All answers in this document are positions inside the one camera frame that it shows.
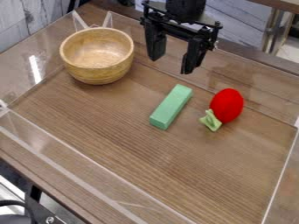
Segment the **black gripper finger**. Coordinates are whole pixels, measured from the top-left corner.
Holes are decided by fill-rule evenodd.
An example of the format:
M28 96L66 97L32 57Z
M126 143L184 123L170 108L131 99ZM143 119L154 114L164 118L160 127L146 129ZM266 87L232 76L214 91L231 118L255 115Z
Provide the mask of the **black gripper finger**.
M163 27L150 20L144 22L144 37L148 57L156 61L164 56L167 37Z
M195 37L188 42L187 53L182 59L182 74L191 74L194 69L202 65L207 53L206 41Z

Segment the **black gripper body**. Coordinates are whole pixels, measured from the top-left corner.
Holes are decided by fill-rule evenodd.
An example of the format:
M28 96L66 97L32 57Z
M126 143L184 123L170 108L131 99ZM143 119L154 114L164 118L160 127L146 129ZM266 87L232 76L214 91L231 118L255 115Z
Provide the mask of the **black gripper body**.
M146 28L150 20L163 27L163 33L187 42L195 37L207 43L207 50L215 48L219 31L223 28L220 21L214 20L206 13L207 0L144 0L144 14L140 24Z

